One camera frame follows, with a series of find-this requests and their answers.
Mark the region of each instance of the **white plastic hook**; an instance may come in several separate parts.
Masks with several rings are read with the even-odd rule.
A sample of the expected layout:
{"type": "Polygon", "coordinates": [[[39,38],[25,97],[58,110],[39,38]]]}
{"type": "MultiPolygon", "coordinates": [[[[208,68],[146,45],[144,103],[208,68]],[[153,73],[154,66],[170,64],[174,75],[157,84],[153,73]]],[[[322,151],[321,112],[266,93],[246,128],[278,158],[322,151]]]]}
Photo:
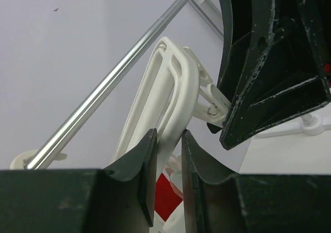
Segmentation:
{"type": "Polygon", "coordinates": [[[311,113],[301,116],[301,119],[282,123],[271,129],[265,130],[255,138],[285,136],[299,133],[306,133],[310,136],[322,134],[325,130],[331,130],[331,117],[322,117],[318,113],[311,113]]]}
{"type": "Polygon", "coordinates": [[[173,90],[158,127],[158,179],[193,116],[199,88],[196,61],[169,38],[162,38],[153,50],[112,162],[137,145],[148,129],[157,127],[173,90]]]}
{"type": "MultiPolygon", "coordinates": [[[[195,61],[198,65],[200,75],[200,86],[205,87],[199,89],[199,94],[210,104],[209,106],[197,102],[193,112],[193,116],[202,121],[211,123],[218,127],[223,127],[223,122],[229,111],[231,102],[222,94],[222,92],[213,84],[213,79],[208,74],[207,70],[203,67],[199,59],[196,57],[190,47],[183,48],[187,54],[195,61]]],[[[168,108],[169,102],[167,103],[164,111],[168,108]]]]}

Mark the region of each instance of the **metal pole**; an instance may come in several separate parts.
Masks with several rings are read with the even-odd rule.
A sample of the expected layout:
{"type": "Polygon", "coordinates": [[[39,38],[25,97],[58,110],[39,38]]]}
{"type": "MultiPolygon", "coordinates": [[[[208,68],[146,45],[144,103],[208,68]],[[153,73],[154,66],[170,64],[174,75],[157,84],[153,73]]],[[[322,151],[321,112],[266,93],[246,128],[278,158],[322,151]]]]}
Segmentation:
{"type": "Polygon", "coordinates": [[[160,36],[171,20],[190,0],[176,0],[168,10],[147,30],[111,72],[78,106],[50,139],[27,162],[25,169],[47,168],[79,129],[90,118],[116,85],[129,72],[139,58],[160,36]]]}

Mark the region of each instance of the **white plastic handle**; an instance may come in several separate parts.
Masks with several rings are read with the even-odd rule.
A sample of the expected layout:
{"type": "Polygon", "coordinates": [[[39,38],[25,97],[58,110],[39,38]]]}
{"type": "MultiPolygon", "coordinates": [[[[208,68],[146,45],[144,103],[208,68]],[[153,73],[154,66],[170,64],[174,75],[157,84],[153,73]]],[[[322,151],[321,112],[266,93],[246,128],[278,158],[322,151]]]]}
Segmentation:
{"type": "Polygon", "coordinates": [[[157,127],[173,90],[158,127],[158,179],[193,116],[199,88],[197,63],[183,48],[162,38],[153,50],[112,162],[136,146],[148,129],[157,127]]]}
{"type": "MultiPolygon", "coordinates": [[[[32,158],[35,153],[37,153],[37,149],[35,150],[29,150],[24,153],[19,154],[10,164],[10,169],[24,169],[24,165],[27,163],[27,161],[32,158]]],[[[59,153],[54,160],[56,161],[62,161],[67,158],[67,154],[59,153]]]]}

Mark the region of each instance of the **black plastic part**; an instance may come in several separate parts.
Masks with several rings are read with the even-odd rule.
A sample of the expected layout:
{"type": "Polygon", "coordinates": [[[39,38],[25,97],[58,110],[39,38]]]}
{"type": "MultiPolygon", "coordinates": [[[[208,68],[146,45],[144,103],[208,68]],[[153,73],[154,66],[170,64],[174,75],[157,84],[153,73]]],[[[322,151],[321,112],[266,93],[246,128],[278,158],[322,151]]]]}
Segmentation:
{"type": "Polygon", "coordinates": [[[1,233],[148,233],[154,218],[156,130],[105,170],[0,172],[1,233]]]}
{"type": "Polygon", "coordinates": [[[217,87],[231,101],[220,137],[225,149],[329,103],[323,66],[330,61],[330,0],[220,4],[224,47],[217,87]]]}
{"type": "Polygon", "coordinates": [[[189,233],[331,232],[331,176],[239,175],[182,137],[189,233]]]}

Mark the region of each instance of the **red object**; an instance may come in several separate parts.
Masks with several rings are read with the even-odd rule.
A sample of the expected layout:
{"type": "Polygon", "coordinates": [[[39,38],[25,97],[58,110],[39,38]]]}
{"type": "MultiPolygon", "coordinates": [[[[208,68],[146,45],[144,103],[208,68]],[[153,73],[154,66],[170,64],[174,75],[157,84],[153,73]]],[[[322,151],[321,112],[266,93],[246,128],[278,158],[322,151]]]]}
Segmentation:
{"type": "Polygon", "coordinates": [[[175,194],[164,174],[156,182],[155,211],[166,221],[183,200],[175,194]]]}
{"type": "Polygon", "coordinates": [[[331,72],[331,65],[326,64],[326,65],[324,65],[323,69],[324,69],[325,73],[330,73],[331,72]]]}

